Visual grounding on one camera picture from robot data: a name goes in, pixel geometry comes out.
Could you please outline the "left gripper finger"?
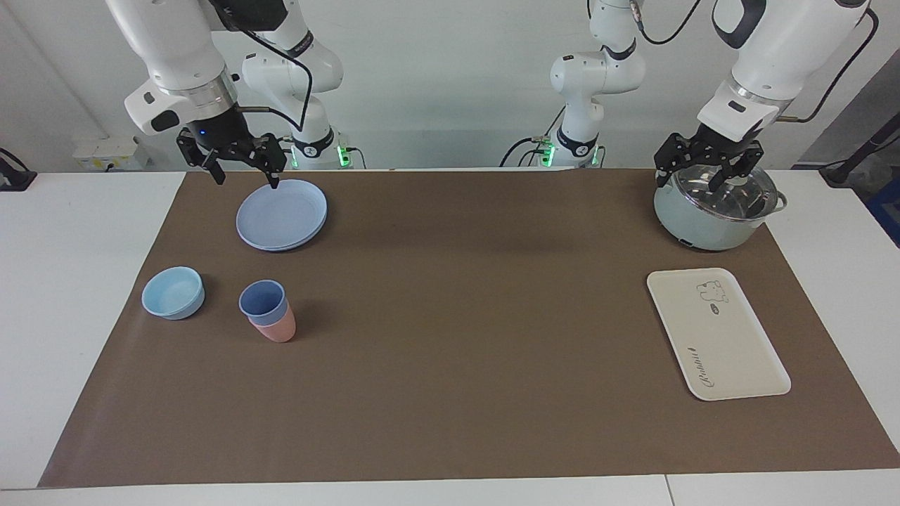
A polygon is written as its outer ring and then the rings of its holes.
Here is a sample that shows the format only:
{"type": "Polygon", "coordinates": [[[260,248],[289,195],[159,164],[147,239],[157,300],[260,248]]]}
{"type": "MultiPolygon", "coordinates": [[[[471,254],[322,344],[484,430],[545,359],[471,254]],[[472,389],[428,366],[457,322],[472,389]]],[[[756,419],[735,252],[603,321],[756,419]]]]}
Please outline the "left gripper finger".
{"type": "Polygon", "coordinates": [[[725,182],[734,179],[734,177],[749,176],[749,173],[756,167],[762,156],[763,150],[761,148],[748,148],[734,162],[724,158],[720,164],[720,170],[708,182],[708,192],[716,192],[725,182]]]}
{"type": "Polygon", "coordinates": [[[682,169],[707,164],[707,142],[671,134],[655,153],[655,182],[662,187],[682,169]]]}

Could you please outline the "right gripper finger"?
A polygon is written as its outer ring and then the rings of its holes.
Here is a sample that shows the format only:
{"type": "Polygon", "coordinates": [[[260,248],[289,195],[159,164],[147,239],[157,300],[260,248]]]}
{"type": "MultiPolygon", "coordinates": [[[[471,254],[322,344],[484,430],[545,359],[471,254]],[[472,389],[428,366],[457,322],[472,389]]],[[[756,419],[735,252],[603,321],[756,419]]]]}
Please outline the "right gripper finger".
{"type": "Polygon", "coordinates": [[[236,158],[262,172],[271,189],[278,188],[280,173],[283,172],[287,160],[279,139],[273,134],[237,141],[236,158]]]}
{"type": "Polygon", "coordinates": [[[226,175],[219,164],[216,150],[212,150],[209,153],[203,153],[200,150],[198,141],[190,129],[180,129],[176,136],[176,144],[180,153],[182,153],[184,161],[186,161],[190,167],[202,169],[213,178],[216,185],[223,185],[226,175]]]}

